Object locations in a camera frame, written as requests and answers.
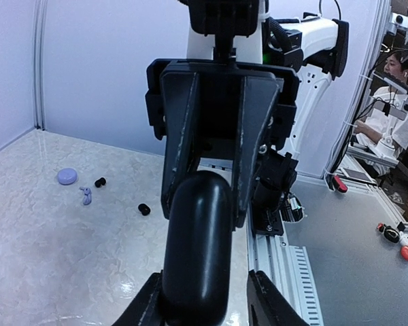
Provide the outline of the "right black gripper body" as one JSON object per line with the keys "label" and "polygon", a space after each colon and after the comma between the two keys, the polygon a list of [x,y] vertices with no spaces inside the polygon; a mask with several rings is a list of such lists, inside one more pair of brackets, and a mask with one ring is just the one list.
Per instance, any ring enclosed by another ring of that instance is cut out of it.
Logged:
{"label": "right black gripper body", "polygon": [[240,108],[241,75],[245,71],[253,77],[260,73],[270,73],[281,84],[277,99],[272,106],[273,122],[270,142],[276,149],[282,149],[290,138],[296,113],[296,97],[299,78],[293,69],[271,65],[238,63],[235,67],[216,66],[206,60],[157,59],[147,68],[148,91],[146,106],[149,124],[158,140],[167,136],[167,104],[163,99],[162,74],[174,64],[181,68],[202,66],[204,71],[199,82],[199,121],[206,137],[228,139],[234,135],[235,119]]}

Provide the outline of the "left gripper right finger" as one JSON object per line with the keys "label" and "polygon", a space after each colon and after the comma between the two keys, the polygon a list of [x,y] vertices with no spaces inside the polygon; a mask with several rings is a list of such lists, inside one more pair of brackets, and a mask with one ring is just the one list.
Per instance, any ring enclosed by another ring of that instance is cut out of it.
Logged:
{"label": "left gripper right finger", "polygon": [[250,270],[247,281],[249,325],[308,326],[261,270]]}

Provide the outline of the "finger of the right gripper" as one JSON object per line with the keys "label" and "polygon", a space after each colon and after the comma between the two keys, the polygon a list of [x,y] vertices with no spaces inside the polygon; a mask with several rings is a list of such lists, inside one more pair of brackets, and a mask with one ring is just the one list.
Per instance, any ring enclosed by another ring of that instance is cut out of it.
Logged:
{"label": "finger of the right gripper", "polygon": [[168,219],[176,188],[197,165],[192,144],[201,110],[201,83],[197,73],[167,71],[160,77],[160,86],[167,137],[160,200]]}
{"label": "finger of the right gripper", "polygon": [[241,79],[232,173],[236,228],[241,228],[245,222],[258,150],[279,91],[279,82],[272,73],[247,75]]}

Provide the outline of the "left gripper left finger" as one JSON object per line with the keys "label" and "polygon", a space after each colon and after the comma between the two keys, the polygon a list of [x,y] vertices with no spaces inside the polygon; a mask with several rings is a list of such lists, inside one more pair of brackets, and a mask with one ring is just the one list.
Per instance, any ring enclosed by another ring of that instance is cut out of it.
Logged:
{"label": "left gripper left finger", "polygon": [[159,296],[163,272],[154,272],[112,326],[165,325]]}

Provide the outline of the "black earbud charging case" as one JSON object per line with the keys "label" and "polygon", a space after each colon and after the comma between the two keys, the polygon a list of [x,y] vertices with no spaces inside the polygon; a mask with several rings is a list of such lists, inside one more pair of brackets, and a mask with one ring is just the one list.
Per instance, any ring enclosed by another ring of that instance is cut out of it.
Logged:
{"label": "black earbud charging case", "polygon": [[176,189],[163,266],[162,311],[168,325],[220,325],[231,276],[231,188],[202,170]]}

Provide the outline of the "black earbud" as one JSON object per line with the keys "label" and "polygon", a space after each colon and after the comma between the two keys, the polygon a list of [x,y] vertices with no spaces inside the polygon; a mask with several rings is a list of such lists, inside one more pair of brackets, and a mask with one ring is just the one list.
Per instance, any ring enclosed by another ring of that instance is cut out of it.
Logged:
{"label": "black earbud", "polygon": [[106,179],[104,177],[101,177],[94,182],[94,185],[96,188],[100,188],[106,185],[106,183],[107,183]]}
{"label": "black earbud", "polygon": [[150,207],[144,203],[138,205],[138,210],[143,216],[147,216],[151,213]]}

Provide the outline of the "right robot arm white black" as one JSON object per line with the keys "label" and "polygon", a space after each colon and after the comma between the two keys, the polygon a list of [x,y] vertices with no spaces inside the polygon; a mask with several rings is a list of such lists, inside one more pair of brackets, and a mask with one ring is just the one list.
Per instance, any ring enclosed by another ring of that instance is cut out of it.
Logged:
{"label": "right robot arm white black", "polygon": [[193,16],[191,27],[214,36],[211,60],[157,59],[147,69],[149,123],[166,140],[161,205],[169,216],[177,188],[202,158],[230,160],[241,227],[249,204],[275,211],[294,183],[297,162],[280,150],[303,93],[300,76],[308,67],[342,75],[349,25],[313,14],[259,22],[234,11]]}

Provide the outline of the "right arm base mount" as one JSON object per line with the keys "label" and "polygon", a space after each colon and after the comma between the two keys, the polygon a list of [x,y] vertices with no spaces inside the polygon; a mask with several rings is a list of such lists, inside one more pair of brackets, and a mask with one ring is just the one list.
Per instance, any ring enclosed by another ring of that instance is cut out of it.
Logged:
{"label": "right arm base mount", "polygon": [[284,234],[279,212],[296,181],[298,163],[291,153],[281,155],[274,149],[270,150],[263,160],[251,201],[252,227],[255,234]]}

